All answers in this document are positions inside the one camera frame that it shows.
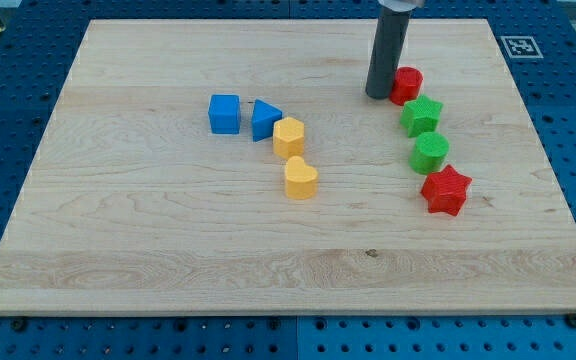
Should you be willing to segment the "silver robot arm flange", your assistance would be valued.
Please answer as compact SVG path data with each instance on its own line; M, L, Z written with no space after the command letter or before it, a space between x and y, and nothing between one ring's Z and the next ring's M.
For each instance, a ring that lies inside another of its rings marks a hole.
M416 8L422 8L425 0L377 0L378 3L394 12L409 12Z

